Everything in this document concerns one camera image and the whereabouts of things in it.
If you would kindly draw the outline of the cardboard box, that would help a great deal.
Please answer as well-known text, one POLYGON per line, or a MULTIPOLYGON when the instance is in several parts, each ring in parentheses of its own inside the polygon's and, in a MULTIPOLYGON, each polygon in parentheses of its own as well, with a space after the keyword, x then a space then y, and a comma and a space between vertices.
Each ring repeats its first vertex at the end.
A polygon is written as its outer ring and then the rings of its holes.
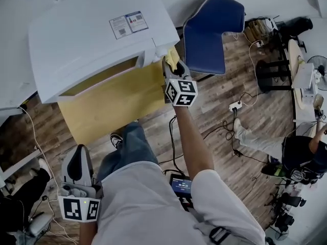
POLYGON ((244 33, 250 42, 269 40, 269 31, 266 29, 265 21, 263 19, 245 22, 244 33))

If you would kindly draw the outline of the blue chair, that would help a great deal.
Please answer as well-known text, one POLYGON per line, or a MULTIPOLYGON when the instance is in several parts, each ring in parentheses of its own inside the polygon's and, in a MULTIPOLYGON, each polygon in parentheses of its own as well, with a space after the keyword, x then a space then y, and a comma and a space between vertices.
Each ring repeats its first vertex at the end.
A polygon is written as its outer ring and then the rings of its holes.
POLYGON ((204 0, 183 25, 184 62, 191 71, 224 75, 222 35, 244 30, 245 9, 236 0, 204 0))

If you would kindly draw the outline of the light wooden side table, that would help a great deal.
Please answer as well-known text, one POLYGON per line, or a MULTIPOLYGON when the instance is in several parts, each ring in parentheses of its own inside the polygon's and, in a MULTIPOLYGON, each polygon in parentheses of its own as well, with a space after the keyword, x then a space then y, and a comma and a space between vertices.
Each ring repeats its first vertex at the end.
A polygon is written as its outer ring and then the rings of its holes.
POLYGON ((164 107, 163 62, 133 69, 73 100, 59 102, 75 142, 87 145, 164 107))

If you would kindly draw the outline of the person's left forearm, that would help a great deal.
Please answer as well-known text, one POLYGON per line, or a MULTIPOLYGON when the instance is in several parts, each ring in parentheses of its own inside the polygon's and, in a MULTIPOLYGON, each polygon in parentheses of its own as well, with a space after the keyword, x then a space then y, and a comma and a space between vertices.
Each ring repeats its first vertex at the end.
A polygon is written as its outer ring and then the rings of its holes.
POLYGON ((91 245, 97 231, 97 222, 80 223, 79 245, 91 245))

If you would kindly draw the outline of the person's white shirt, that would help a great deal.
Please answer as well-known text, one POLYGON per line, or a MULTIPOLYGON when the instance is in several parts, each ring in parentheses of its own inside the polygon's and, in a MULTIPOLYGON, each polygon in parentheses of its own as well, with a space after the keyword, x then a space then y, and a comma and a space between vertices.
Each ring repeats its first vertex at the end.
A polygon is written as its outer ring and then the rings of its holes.
POLYGON ((265 245, 260 224, 214 170, 203 170, 192 181, 198 217, 183 209, 153 162, 128 164, 102 185, 98 232, 91 245, 208 245, 215 227, 242 242, 265 245))

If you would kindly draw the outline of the white microwave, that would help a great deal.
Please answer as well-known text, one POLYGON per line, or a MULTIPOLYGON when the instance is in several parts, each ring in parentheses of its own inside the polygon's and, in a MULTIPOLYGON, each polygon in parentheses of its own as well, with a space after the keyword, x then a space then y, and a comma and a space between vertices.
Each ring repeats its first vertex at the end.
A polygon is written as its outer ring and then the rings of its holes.
POLYGON ((129 59, 157 62, 179 41, 161 0, 64 0, 30 23, 28 38, 44 104, 129 59))

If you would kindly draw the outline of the person's left shoe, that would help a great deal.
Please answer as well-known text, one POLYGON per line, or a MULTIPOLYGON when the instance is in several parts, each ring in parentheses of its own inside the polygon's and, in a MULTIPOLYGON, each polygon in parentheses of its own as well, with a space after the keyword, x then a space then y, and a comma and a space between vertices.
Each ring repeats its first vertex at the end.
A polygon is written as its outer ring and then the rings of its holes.
POLYGON ((111 133, 110 141, 112 145, 118 150, 122 146, 123 138, 118 133, 111 133))

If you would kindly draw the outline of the white countertop appliance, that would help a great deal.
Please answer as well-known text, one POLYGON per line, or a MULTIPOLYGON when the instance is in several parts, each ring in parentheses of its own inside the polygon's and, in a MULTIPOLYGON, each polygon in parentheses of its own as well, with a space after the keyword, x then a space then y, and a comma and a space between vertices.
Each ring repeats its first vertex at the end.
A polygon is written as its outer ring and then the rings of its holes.
POLYGON ((318 72, 318 78, 315 77, 313 63, 303 63, 298 67, 292 87, 300 90, 301 99, 305 104, 312 104, 318 93, 317 81, 320 79, 319 75, 318 72))

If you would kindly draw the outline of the person's right forearm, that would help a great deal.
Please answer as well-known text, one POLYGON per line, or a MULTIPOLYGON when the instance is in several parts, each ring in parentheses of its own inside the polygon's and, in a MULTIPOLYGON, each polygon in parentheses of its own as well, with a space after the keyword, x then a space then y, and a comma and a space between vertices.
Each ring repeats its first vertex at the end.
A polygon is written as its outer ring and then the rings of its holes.
POLYGON ((195 176, 203 170, 213 170, 212 153, 202 138, 187 107, 174 107, 176 114, 184 161, 189 177, 195 176))

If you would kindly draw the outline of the white router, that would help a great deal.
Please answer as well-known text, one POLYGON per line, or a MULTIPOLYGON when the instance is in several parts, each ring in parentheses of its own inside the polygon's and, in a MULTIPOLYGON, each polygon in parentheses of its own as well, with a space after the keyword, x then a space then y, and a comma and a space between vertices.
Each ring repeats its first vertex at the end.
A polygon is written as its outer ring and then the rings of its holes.
POLYGON ((278 30, 278 27, 274 21, 274 18, 265 18, 265 25, 268 32, 273 32, 274 30, 278 30))

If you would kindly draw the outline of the white desk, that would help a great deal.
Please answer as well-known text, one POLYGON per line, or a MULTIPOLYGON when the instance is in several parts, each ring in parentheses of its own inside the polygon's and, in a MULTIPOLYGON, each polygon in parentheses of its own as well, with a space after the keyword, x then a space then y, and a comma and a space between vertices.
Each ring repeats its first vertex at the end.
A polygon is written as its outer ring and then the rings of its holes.
POLYGON ((33 120, 31 118, 31 116, 21 106, 18 106, 18 108, 16 108, 13 113, 15 113, 15 112, 16 112, 16 114, 21 114, 21 113, 24 112, 29 117, 29 119, 31 121, 31 124, 32 124, 32 128, 33 128, 33 136, 34 136, 34 141, 35 141, 35 146, 34 146, 35 151, 33 151, 32 153, 30 153, 29 155, 27 155, 26 157, 24 157, 23 159, 21 159, 20 161, 15 163, 13 166, 10 166, 5 171, 3 171, 1 166, 0 166, 0 189, 6 187, 6 180, 8 180, 8 178, 10 176, 12 176, 15 172, 20 170, 27 163, 29 163, 30 161, 32 161, 35 158, 38 158, 42 154, 41 147, 39 146, 39 143, 37 142, 37 139, 36 139, 35 126, 34 126, 34 123, 33 123, 33 120))

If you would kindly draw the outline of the round wooden table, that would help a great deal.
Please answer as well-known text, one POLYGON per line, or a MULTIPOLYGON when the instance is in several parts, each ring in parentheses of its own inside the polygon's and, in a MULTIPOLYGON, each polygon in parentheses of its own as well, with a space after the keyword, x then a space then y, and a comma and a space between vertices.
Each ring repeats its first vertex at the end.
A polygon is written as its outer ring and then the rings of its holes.
POLYGON ((304 110, 308 105, 302 101, 301 90, 292 88, 300 61, 303 60, 302 51, 294 39, 288 41, 287 52, 283 48, 279 51, 282 54, 281 60, 270 63, 260 60, 257 63, 255 75, 258 80, 259 89, 261 92, 291 90, 294 94, 294 101, 297 102, 300 109, 304 110), (287 78, 289 85, 273 85, 274 79, 278 77, 287 78))

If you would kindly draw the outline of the black office chair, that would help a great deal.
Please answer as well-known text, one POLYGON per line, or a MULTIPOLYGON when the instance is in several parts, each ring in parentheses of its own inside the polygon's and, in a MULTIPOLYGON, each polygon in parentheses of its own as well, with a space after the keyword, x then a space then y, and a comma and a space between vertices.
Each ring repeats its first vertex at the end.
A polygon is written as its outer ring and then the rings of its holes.
POLYGON ((299 47, 307 52, 306 45, 303 41, 300 41, 299 35, 305 31, 311 30, 312 28, 312 21, 306 17, 297 17, 288 22, 284 22, 279 28, 281 41, 284 45, 288 45, 289 40, 293 39, 297 42, 299 47))

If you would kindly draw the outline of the yellow cloth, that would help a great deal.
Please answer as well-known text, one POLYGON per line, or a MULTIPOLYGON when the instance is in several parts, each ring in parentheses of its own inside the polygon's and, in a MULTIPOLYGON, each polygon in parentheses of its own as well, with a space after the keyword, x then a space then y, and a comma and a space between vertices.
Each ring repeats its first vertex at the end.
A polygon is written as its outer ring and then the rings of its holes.
POLYGON ((171 70, 175 71, 177 69, 177 63, 179 60, 179 54, 176 48, 173 46, 168 50, 168 53, 165 56, 165 61, 171 67, 171 70))

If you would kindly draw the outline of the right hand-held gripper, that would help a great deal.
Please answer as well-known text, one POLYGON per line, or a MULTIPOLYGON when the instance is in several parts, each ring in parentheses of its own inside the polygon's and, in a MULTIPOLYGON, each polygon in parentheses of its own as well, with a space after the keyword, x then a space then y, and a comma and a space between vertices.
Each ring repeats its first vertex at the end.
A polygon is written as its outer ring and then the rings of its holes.
POLYGON ((166 56, 163 57, 164 101, 174 107, 190 107, 198 96, 197 83, 189 80, 190 70, 182 60, 178 60, 175 69, 174 67, 167 62, 166 56))

